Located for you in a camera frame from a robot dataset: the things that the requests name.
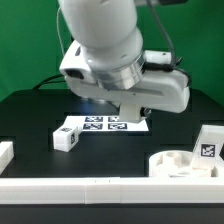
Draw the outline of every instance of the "white plastic part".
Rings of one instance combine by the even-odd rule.
[[[54,149],[69,152],[79,141],[80,128],[76,123],[62,125],[53,133]]]
[[[0,143],[0,174],[8,166],[12,158],[14,157],[13,143],[1,142]]]
[[[193,151],[191,167],[213,169],[224,143],[224,127],[203,125]]]
[[[190,167],[192,152],[163,151],[149,159],[150,177],[211,177],[211,169]]]
[[[150,177],[220,177],[224,161],[220,151],[224,143],[224,127],[203,125],[194,151],[163,151],[149,159]]]
[[[59,4],[92,70],[122,68],[140,55],[143,40],[136,28],[134,0],[59,0]]]

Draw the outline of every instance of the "black tabletop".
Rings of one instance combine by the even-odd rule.
[[[0,141],[13,141],[15,150],[14,159],[1,176],[146,177],[150,155],[171,149],[192,151],[203,124],[224,125],[224,108],[201,91],[191,90],[189,105],[183,113],[153,110],[147,118],[149,132],[82,133],[79,143],[69,153],[53,149],[53,132],[63,124],[66,116],[117,114],[111,104],[81,99],[69,90],[24,90],[13,93],[0,103]],[[19,214],[21,209],[35,217],[48,208],[49,216],[44,213],[41,223],[49,223],[46,220],[53,221],[55,218],[52,216],[59,214],[60,217],[72,217],[66,223],[74,223],[71,220],[79,221],[76,223],[92,223],[93,220],[93,223],[125,223],[125,217],[129,220],[127,223],[136,223],[141,217],[141,223],[149,223],[148,218],[151,217],[152,221],[156,216],[162,223],[166,219],[161,214],[165,215],[167,211],[170,218],[177,212],[182,214],[178,216],[179,221],[181,217],[188,220],[188,212],[192,211],[191,215],[200,215],[196,217],[198,220],[210,223],[206,222],[208,217],[214,218],[216,213],[221,217],[224,206],[213,205],[212,209],[215,210],[210,208],[211,205],[199,207],[203,209],[195,210],[195,205],[11,206],[11,210],[7,210],[9,207],[0,208],[0,216],[5,217],[10,211]],[[210,216],[205,212],[208,207]],[[105,217],[110,217],[110,220],[106,222]]]

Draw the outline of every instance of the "green screen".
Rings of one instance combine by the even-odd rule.
[[[57,9],[57,1],[1,1],[0,100],[58,74],[62,54],[56,32]],[[191,75],[191,86],[224,106],[224,1],[189,0],[156,11],[177,56],[183,57],[180,67]],[[70,35],[63,19],[60,24],[68,48]],[[138,27],[144,49],[168,50],[147,7],[138,8]],[[67,88],[65,84],[51,87]]]

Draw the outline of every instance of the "white block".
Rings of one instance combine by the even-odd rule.
[[[79,141],[78,127],[61,126],[53,133],[54,149],[69,152]]]
[[[13,143],[1,142],[0,144],[0,174],[8,166],[12,158],[14,157]]]

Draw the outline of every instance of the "black cable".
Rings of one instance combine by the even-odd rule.
[[[152,16],[157,24],[157,26],[159,27],[164,39],[166,40],[167,44],[168,44],[168,47],[169,47],[169,50],[170,50],[170,53],[171,53],[171,66],[172,67],[175,67],[176,65],[176,56],[175,56],[175,49],[174,49],[174,45],[173,45],[173,42],[169,36],[169,34],[167,33],[165,27],[163,26],[158,14],[156,13],[155,9],[154,9],[154,6],[151,2],[151,0],[145,0],[151,13],[152,13]]]
[[[58,78],[62,78],[62,77],[64,77],[64,76],[63,75],[54,75],[54,76],[48,77],[48,78],[44,79],[42,82],[40,82],[39,84],[37,84],[36,86],[34,86],[33,87],[33,90],[38,90],[42,85],[45,85],[45,84],[65,82],[64,80],[63,81],[49,82],[51,80],[58,79]]]

